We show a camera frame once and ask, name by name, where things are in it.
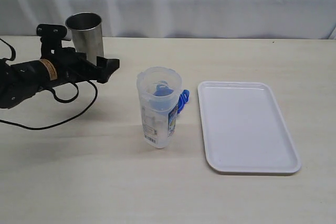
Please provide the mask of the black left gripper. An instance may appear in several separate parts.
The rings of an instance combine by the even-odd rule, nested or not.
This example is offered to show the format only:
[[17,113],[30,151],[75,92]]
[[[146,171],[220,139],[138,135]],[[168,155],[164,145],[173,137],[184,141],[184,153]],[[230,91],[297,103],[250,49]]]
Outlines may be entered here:
[[97,81],[107,83],[111,75],[120,68],[119,59],[97,56],[97,66],[87,60],[83,52],[76,52],[73,47],[65,47],[61,53],[52,56],[58,70],[73,82]]

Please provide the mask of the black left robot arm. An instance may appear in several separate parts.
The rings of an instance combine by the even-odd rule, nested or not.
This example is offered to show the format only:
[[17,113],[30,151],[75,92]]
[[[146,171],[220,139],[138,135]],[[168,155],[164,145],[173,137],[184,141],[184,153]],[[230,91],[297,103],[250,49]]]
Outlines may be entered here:
[[70,103],[78,97],[79,91],[64,100],[57,97],[54,88],[69,83],[77,89],[77,84],[85,81],[107,83],[119,67],[119,59],[104,57],[97,57],[94,65],[86,59],[86,54],[72,47],[49,51],[39,60],[13,65],[1,59],[1,108],[11,109],[44,90],[51,92],[56,101]]

